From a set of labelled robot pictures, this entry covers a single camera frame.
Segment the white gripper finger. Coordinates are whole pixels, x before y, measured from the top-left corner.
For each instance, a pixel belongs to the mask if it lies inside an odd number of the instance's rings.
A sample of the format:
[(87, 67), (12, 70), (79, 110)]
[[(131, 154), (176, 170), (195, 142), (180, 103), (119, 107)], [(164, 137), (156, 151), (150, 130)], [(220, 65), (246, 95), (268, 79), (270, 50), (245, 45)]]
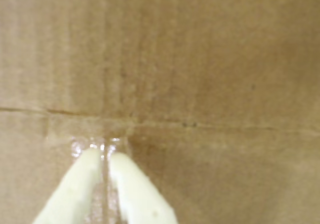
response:
[(93, 193), (101, 182), (101, 152), (88, 148), (65, 173), (34, 224), (83, 224), (91, 212)]
[(116, 152), (109, 176), (118, 198), (120, 219), (127, 224), (177, 224), (174, 208), (133, 159)]

